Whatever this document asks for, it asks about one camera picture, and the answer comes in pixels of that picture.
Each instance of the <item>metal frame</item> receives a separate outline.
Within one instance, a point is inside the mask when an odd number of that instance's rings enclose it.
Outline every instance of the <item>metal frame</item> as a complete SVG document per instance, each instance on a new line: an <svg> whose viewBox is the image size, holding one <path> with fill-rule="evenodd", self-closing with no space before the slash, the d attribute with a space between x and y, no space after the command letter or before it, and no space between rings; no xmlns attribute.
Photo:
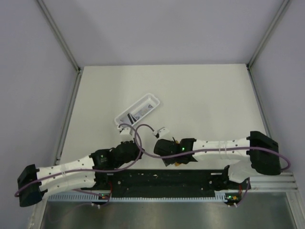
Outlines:
<svg viewBox="0 0 305 229"><path fill-rule="evenodd" d="M75 79L75 84L71 91L70 101L67 105L67 109L65 112L66 115L65 115L64 122L62 124L62 132L57 141L55 152L54 152L53 164L58 164L60 161L60 158L61 158L62 149L63 149L64 141L66 138L66 134L68 131L68 126L70 123L71 114L73 111L77 91L78 91L78 88L79 88L79 85L81 82L82 70L81 70L80 66L77 64L72 52L70 51L66 41L64 40L59 28L57 27L53 17L50 14L50 11L48 10L44 1L35 0L35 2L37 3L38 7L40 8L45 20L49 24L50 29L52 30L56 40L58 41L60 47L62 48L62 51L65 53L67 59L69 60L71 65L74 67L74 69L77 73L76 79ZM265 127L265 130L266 130L266 133L268 136L272 136L272 131L271 131L268 119L267 119L267 115L265 114L263 101L262 101L259 91L257 89L257 83L255 81L255 78L253 77L251 68L254 65L254 63L257 60L260 53L262 52L262 50L264 49L264 47L266 46L266 44L268 43L275 28L277 27L277 25L279 24L283 15L287 11L290 3L291 3L291 0L283 0L278 12L276 13L274 19L272 20L271 24L269 25L269 27L267 29L265 35L261 39L253 56L251 57L249 63L247 64L250 81L253 86L253 91L256 96L257 104L260 109L264 127ZM304 209L304 205L302 203L300 194L297 190L297 186L295 183L295 179L293 177L293 173L283 173L282 175L277 176L277 177L266 177L266 176L253 177L251 182L252 182L252 186L253 186L253 189L250 190L251 192L286 192L287 200L289 202L291 212L295 219L297 228L305 229L305 209ZM44 211L46 208L46 203L47 203L47 200L43 200L34 207L27 228L39 229L41 227L41 222L42 222L43 214L44 214Z"/></svg>

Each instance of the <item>gray wall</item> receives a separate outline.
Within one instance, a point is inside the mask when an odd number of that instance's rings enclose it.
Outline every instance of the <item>gray wall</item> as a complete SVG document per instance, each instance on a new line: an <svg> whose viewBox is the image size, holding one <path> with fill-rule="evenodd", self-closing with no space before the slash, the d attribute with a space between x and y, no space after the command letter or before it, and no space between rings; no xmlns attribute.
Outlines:
<svg viewBox="0 0 305 229"><path fill-rule="evenodd" d="M26 228L13 195L25 166L48 166L75 72L33 0L0 7L0 228Z"/></svg>
<svg viewBox="0 0 305 229"><path fill-rule="evenodd" d="M246 63L282 0L45 0L80 65Z"/></svg>
<svg viewBox="0 0 305 229"><path fill-rule="evenodd" d="M305 200L305 1L292 1L255 64L254 77Z"/></svg>

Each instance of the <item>black mounting panel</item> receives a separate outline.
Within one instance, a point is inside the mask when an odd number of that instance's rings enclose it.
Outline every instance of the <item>black mounting panel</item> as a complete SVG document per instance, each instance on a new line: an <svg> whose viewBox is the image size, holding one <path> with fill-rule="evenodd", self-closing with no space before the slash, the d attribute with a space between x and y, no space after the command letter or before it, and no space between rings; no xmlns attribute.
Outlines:
<svg viewBox="0 0 305 229"><path fill-rule="evenodd" d="M223 170L127 169L108 176L114 198L195 198L214 197L209 181ZM230 183L228 189L239 189Z"/></svg>

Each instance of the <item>white tray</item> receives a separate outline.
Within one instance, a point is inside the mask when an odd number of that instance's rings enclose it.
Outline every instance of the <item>white tray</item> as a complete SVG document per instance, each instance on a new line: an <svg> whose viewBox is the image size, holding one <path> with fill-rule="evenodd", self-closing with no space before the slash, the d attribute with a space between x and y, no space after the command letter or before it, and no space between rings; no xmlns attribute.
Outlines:
<svg viewBox="0 0 305 229"><path fill-rule="evenodd" d="M160 100L157 99L153 94L148 93L133 105L128 107L125 111L120 113L114 119L114 122L117 126L122 123L128 123L131 126L134 126L154 109L156 109L159 104Z"/></svg>

